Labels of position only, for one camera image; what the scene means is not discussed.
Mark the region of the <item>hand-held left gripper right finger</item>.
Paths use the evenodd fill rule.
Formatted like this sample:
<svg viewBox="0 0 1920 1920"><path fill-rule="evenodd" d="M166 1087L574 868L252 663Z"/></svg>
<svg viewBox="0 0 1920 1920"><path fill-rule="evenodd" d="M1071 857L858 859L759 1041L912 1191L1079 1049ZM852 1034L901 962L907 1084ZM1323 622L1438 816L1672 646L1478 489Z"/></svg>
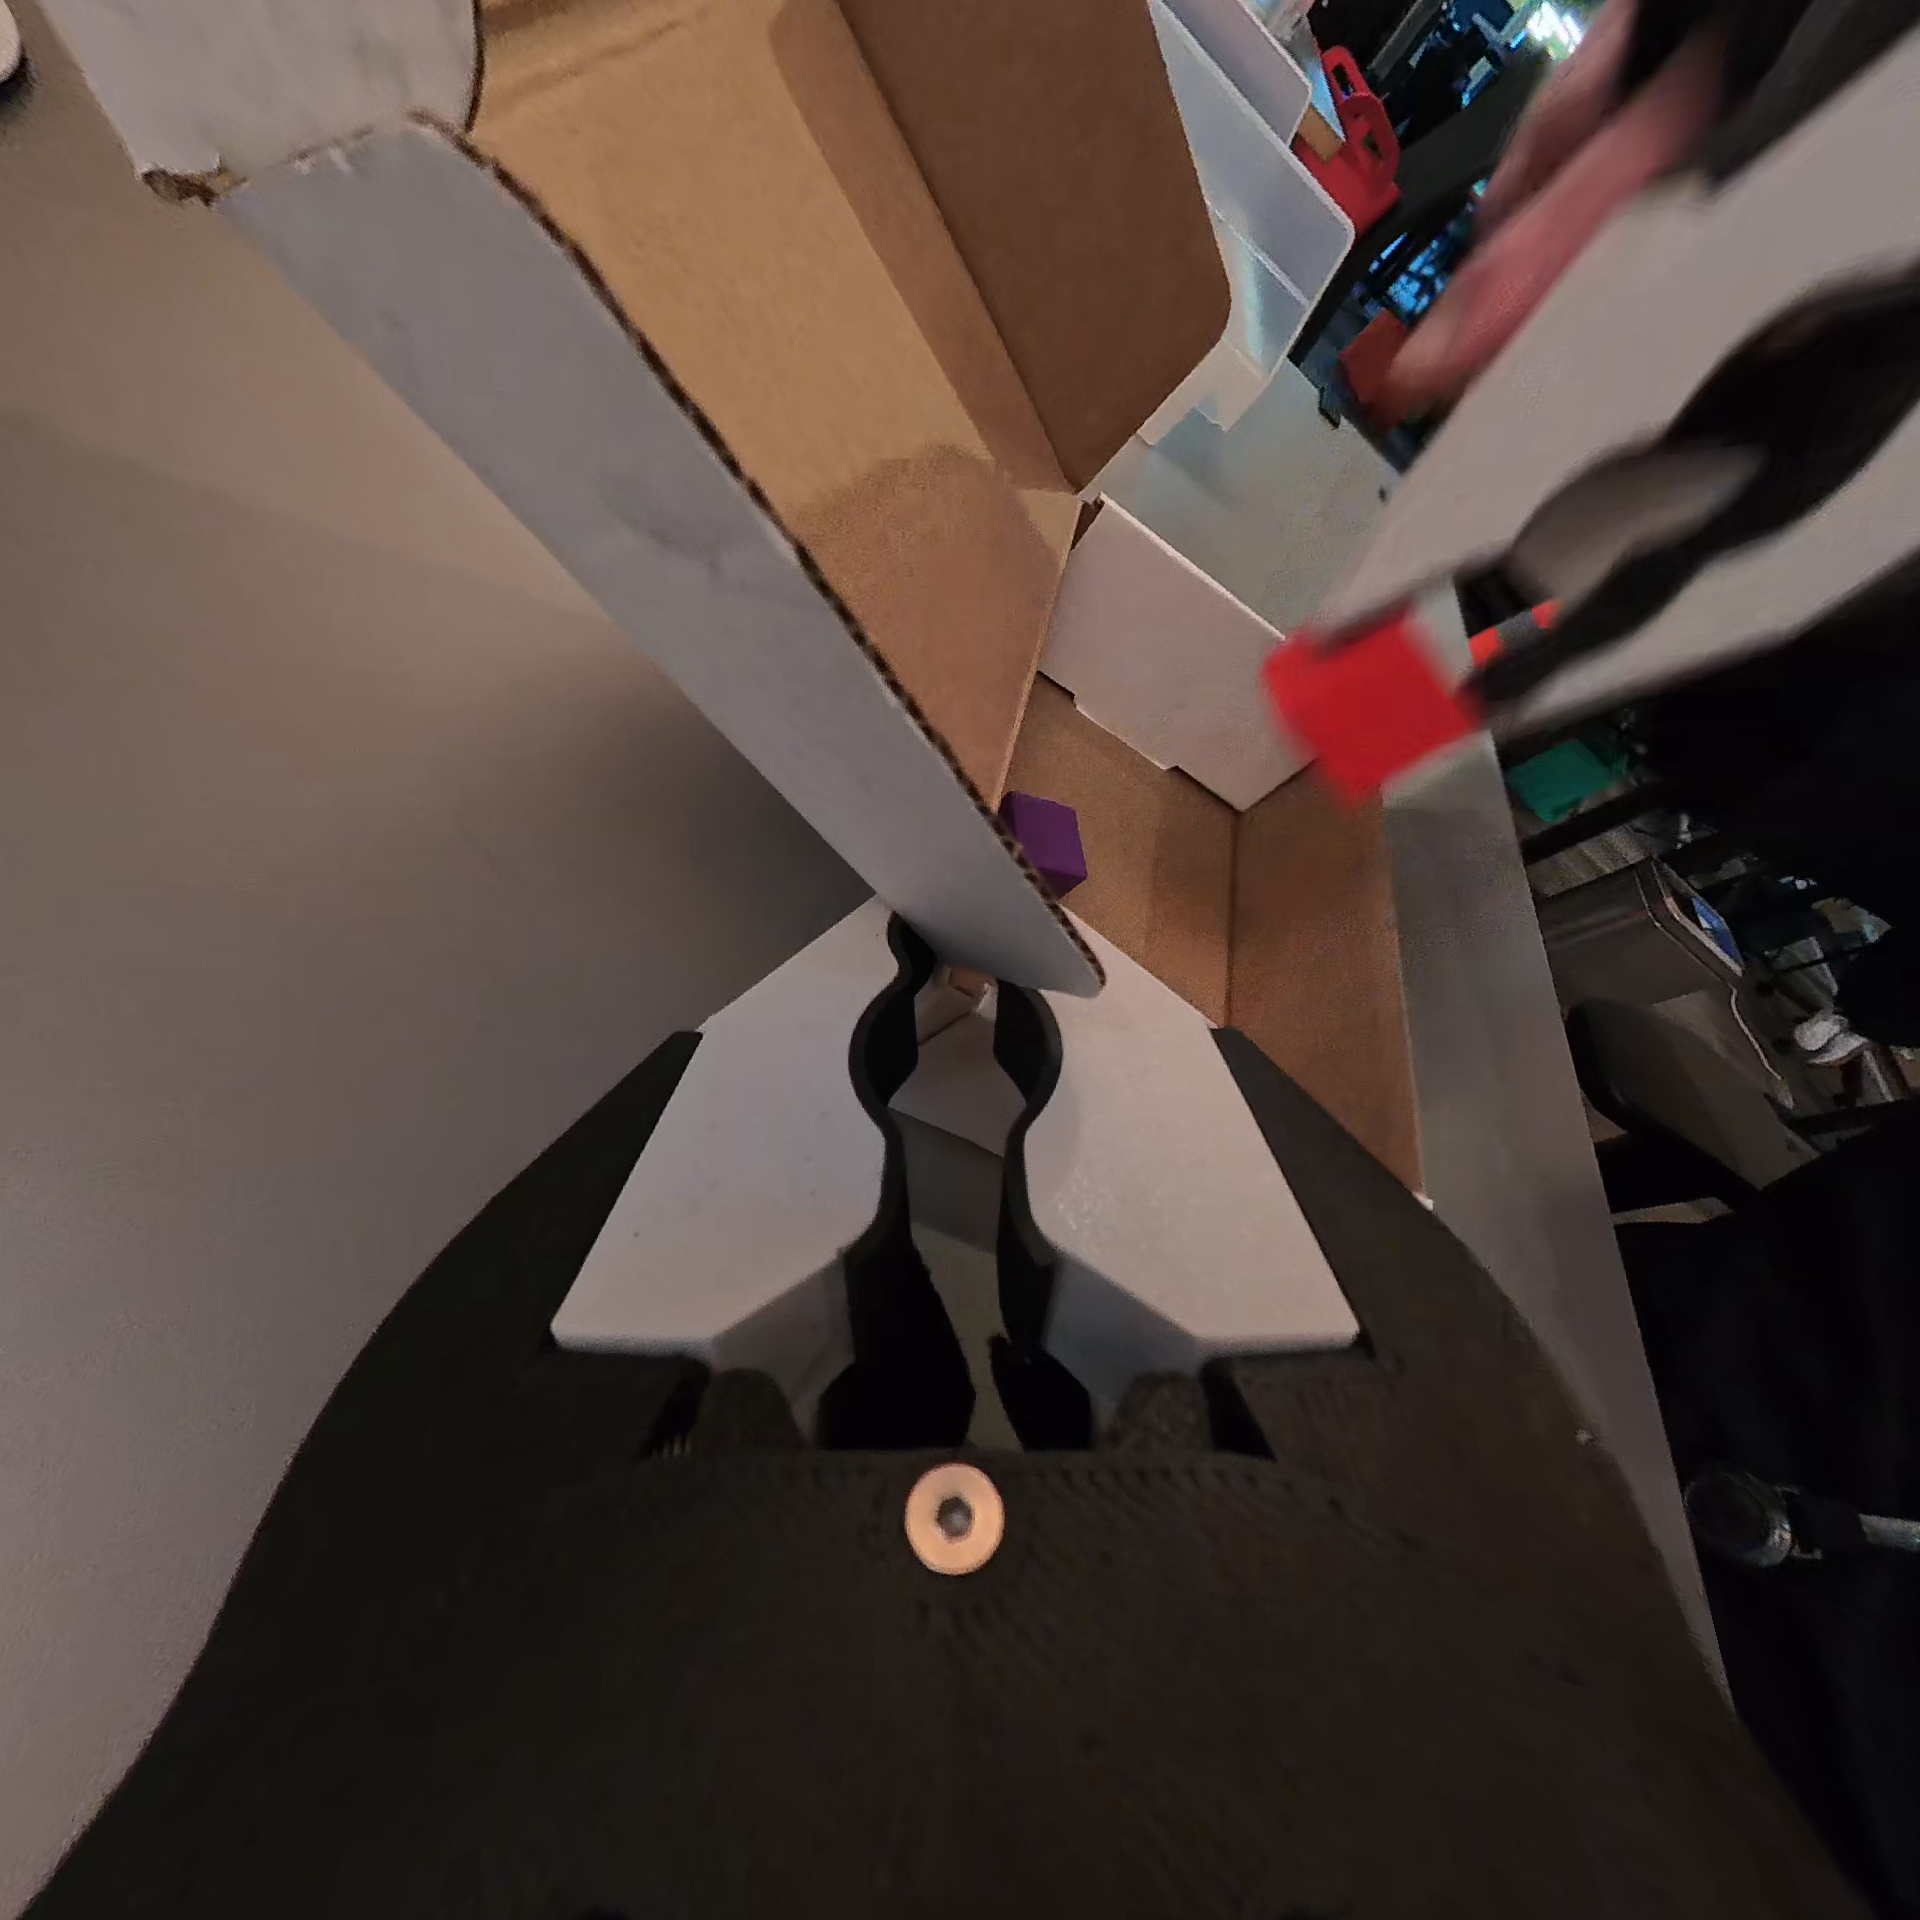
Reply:
<svg viewBox="0 0 1920 1920"><path fill-rule="evenodd" d="M992 1059L1020 1099L992 1343L1010 1412L1115 1412L1147 1376L1357 1343L1220 1032L1180 995L1114 980L1075 1000L1002 980Z"/></svg>

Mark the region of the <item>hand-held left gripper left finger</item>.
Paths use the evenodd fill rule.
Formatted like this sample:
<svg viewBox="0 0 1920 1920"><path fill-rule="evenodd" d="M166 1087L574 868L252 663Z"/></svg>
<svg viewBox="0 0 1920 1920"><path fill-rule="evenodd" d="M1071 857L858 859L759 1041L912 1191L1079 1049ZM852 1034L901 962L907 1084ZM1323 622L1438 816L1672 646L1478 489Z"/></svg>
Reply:
<svg viewBox="0 0 1920 1920"><path fill-rule="evenodd" d="M550 1334L772 1378L795 1411L972 1412L891 1097L934 953L863 904L698 1034Z"/></svg>

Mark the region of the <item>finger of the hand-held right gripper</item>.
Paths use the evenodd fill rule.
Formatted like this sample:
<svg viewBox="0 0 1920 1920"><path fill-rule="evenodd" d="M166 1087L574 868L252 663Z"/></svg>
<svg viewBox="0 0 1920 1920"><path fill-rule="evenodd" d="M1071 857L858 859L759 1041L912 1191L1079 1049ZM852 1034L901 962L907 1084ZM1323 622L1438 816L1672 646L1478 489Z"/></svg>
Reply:
<svg viewBox="0 0 1920 1920"><path fill-rule="evenodd" d="M1744 470L1690 456L1679 503L1712 503L1642 540L1547 628L1478 667L1498 736L1531 736L1701 679L1916 588L1918 447L1858 460L1791 456Z"/></svg>
<svg viewBox="0 0 1920 1920"><path fill-rule="evenodd" d="M1502 348L1323 603L1339 634L1503 567L1558 606L1687 527L1669 472L1916 443L1916 32L1730 182L1623 209Z"/></svg>

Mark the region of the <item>purple cube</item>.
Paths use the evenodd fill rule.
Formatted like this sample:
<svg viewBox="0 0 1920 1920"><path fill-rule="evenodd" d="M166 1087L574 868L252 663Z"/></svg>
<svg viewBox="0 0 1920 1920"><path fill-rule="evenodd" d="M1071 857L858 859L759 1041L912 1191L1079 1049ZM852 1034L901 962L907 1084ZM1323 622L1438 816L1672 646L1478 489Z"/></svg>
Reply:
<svg viewBox="0 0 1920 1920"><path fill-rule="evenodd" d="M1071 806L1013 788L999 803L999 823L1055 898L1067 898L1087 880L1087 852Z"/></svg>

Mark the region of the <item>clear plastic bin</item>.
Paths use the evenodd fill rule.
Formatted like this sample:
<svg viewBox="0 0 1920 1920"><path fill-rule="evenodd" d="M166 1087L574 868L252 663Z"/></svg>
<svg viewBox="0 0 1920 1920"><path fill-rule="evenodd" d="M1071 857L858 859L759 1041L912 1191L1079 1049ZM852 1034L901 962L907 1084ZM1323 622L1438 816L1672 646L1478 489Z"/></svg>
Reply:
<svg viewBox="0 0 1920 1920"><path fill-rule="evenodd" d="M1140 427L1231 427L1264 393L1352 248L1352 222L1292 150L1310 71L1240 3L1151 3L1173 100L1229 282L1216 344Z"/></svg>

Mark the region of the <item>red cube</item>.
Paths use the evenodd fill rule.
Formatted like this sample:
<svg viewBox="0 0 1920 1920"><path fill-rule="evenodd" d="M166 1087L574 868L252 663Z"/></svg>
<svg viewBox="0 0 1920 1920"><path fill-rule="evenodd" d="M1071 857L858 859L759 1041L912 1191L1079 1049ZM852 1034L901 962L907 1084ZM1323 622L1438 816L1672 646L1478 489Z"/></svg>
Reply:
<svg viewBox="0 0 1920 1920"><path fill-rule="evenodd" d="M1483 712L1414 608L1338 634L1299 632L1262 666L1278 729L1323 786L1363 806L1483 729Z"/></svg>

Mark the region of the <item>white cardboard box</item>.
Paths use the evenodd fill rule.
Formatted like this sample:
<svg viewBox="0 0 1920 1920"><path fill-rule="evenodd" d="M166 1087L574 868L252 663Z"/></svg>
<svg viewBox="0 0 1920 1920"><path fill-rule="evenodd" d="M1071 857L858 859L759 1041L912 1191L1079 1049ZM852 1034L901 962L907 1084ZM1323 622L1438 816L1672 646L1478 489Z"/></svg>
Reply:
<svg viewBox="0 0 1920 1920"><path fill-rule="evenodd" d="M1424 1186L1379 808L1260 615L1085 492L1229 282L1150 4L44 4L227 218L943 955L1114 948ZM1055 898L999 818L1076 810Z"/></svg>

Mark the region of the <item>red plastic crate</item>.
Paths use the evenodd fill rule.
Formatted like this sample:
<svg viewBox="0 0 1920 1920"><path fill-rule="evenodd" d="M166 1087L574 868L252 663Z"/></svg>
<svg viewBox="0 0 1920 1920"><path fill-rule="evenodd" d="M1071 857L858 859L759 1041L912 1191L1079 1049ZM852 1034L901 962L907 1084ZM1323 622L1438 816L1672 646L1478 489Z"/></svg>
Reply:
<svg viewBox="0 0 1920 1920"><path fill-rule="evenodd" d="M1402 144L1347 48L1325 48L1320 66L1335 97L1339 144L1327 159L1311 159L1307 171L1363 235L1402 202Z"/></svg>
<svg viewBox="0 0 1920 1920"><path fill-rule="evenodd" d="M1402 362L1407 340L1419 331L1424 331L1421 323L1406 323L1391 310L1380 310L1338 354L1335 364L1355 416L1380 434L1444 410L1444 402L1434 398L1407 406L1406 393L1397 386L1395 366Z"/></svg>

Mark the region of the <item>green plastic crate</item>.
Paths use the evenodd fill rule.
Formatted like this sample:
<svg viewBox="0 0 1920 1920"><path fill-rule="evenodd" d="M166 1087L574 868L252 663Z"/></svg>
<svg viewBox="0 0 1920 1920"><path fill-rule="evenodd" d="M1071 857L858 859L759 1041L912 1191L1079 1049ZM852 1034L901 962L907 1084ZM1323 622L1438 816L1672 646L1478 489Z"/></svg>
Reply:
<svg viewBox="0 0 1920 1920"><path fill-rule="evenodd" d="M1558 825L1635 770L1608 736L1572 734L1503 767L1509 799L1543 825Z"/></svg>

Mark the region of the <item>black office chair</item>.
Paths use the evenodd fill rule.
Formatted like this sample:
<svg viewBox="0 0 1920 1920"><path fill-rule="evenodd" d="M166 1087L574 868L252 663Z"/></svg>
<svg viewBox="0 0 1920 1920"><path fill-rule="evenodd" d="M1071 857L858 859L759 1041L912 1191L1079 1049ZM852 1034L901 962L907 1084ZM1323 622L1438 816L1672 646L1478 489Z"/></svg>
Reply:
<svg viewBox="0 0 1920 1920"><path fill-rule="evenodd" d="M1818 1161L1770 1097L1684 1026L1589 1000L1565 1012L1565 1034L1583 1102L1615 1130L1595 1146L1614 1215L1740 1210Z"/></svg>

